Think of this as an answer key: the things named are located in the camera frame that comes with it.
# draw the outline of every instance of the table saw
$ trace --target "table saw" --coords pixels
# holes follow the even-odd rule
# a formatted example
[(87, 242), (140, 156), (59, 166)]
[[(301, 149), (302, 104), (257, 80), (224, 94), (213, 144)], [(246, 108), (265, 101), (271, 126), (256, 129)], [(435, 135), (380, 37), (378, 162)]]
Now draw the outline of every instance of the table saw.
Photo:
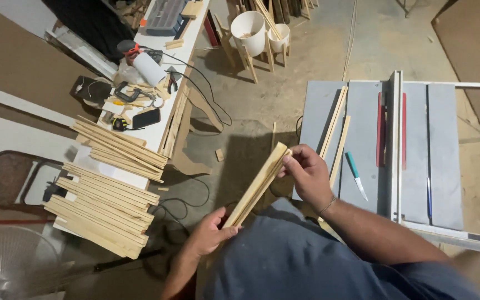
[[(455, 98), (455, 88), (480, 83), (403, 81), (402, 71), (386, 81), (309, 81), (300, 143), (318, 153), (343, 86), (348, 86), (345, 110), (325, 161), (330, 169), (343, 119), (352, 116), (343, 152), (352, 153), (367, 200), (346, 159), (335, 166), (333, 193), (430, 241), (480, 251), (480, 235), (463, 231)], [(295, 188), (292, 199), (301, 200)]]

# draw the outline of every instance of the white workbench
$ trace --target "white workbench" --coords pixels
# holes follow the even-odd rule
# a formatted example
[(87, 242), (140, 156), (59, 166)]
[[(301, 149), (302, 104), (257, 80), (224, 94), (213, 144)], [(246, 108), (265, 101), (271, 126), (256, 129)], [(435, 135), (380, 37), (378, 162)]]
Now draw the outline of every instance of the white workbench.
[[(144, 16), (145, 19), (149, 16), (151, 12), (151, 8), (155, 4), (155, 2), (156, 0), (151, 1), (146, 11), (146, 14)], [(200, 10), (197, 18), (195, 20), (192, 20), (189, 26), (185, 29), (186, 32), (184, 33), (184, 36), (183, 36), (184, 44), (182, 47), (166, 50), (165, 43), (172, 41), (173, 37), (172, 36), (147, 36), (147, 35), (144, 35), (145, 34), (144, 28), (139, 28), (137, 35), (134, 37), (134, 41), (141, 46), (145, 46), (155, 50), (162, 50), (164, 51), (164, 53), (169, 54), (173, 57), (176, 57), (188, 63), (192, 57), (192, 53), (194, 52), (197, 36), (199, 35), (201, 28), (203, 27), (203, 22), (205, 20), (206, 13), (209, 8), (210, 0), (202, 0), (202, 2), (203, 2), (203, 8)], [(187, 69), (187, 66), (185, 64), (164, 55), (161, 67), (164, 70), (167, 70), (170, 66), (174, 67), (177, 70), (177, 72), (180, 72), (180, 73), (185, 73)], [(177, 81), (177, 85), (181, 87), (181, 84), (183, 83), (183, 81), (186, 81), (186, 80), (188, 79), (184, 77), (181, 78), (180, 80)], [(128, 134), (130, 136), (137, 137), (147, 141), (146, 148), (153, 150), (155, 152), (158, 152), (161, 147), (161, 141), (163, 139), (164, 133), (166, 132), (167, 126), (169, 125), (170, 115), (175, 107), (177, 93), (178, 93), (177, 91), (172, 91), (171, 98), (169, 100), (166, 100), (166, 103), (161, 108), (161, 121), (159, 123), (147, 126), (141, 130), (125, 131), (124, 134)], [(109, 111), (117, 110), (119, 106), (118, 107), (116, 106), (117, 105), (114, 105), (111, 103), (105, 103), (105, 105), (103, 106), (103, 112), (101, 113), (100, 118), (102, 118), (103, 115), (106, 113), (105, 110), (109, 110)], [(132, 118), (140, 110), (142, 110), (142, 108), (136, 107), (130, 111), (127, 111), (127, 115), (128, 117)], [(126, 182), (137, 188), (147, 189), (148, 183), (149, 183), (148, 178), (144, 178), (142, 176), (138, 176), (136, 174), (127, 172), (117, 167), (113, 167), (108, 164), (104, 164), (104, 163), (100, 163), (95, 160), (92, 160), (90, 157), (88, 157), (89, 152), (90, 152), (89, 147), (86, 147), (86, 146), (79, 147), (74, 163), (78, 165), (82, 165), (89, 169), (94, 169), (95, 171), (99, 171), (104, 175)], [(71, 193), (68, 193), (66, 198), (70, 201), (74, 201), (76, 196)], [(57, 221), (66, 222), (64, 219), (60, 217), (57, 217)], [(54, 224), (53, 227), (77, 235), (76, 233), (58, 224)]]

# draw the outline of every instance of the person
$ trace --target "person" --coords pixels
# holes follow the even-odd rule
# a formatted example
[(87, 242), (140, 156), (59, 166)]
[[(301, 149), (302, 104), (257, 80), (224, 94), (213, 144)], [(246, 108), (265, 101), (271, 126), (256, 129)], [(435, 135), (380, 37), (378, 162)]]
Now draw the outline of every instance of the person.
[(225, 208), (206, 215), (179, 252), (162, 299), (179, 297), (202, 256), (220, 249), (203, 299), (480, 299), (450, 258), (409, 229), (337, 199), (325, 161), (307, 145), (291, 148), (278, 174), (293, 176), (311, 205), (345, 244), (286, 199), (254, 223), (219, 229)]

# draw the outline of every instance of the power drill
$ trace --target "power drill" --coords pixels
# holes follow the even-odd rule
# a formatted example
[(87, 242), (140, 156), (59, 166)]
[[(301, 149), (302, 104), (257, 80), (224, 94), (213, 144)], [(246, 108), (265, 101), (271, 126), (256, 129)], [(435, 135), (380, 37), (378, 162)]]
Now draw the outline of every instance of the power drill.
[(160, 65), (162, 61), (162, 50), (154, 50), (145, 46), (140, 46), (137, 42), (131, 39), (125, 39), (119, 42), (117, 49), (125, 55), (127, 64), (130, 66), (133, 65), (133, 60), (140, 53), (148, 54), (158, 65)]

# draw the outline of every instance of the black fabric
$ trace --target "black fabric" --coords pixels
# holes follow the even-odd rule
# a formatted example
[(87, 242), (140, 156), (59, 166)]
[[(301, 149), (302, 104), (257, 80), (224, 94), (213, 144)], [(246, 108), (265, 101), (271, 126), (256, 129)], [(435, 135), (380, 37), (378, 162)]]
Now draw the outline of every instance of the black fabric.
[(132, 32), (100, 0), (42, 0), (76, 35), (119, 65), (123, 58), (116, 46), (133, 39)]
[(220, 250), (203, 298), (480, 300), (480, 293), (440, 262), (365, 262), (280, 199)]

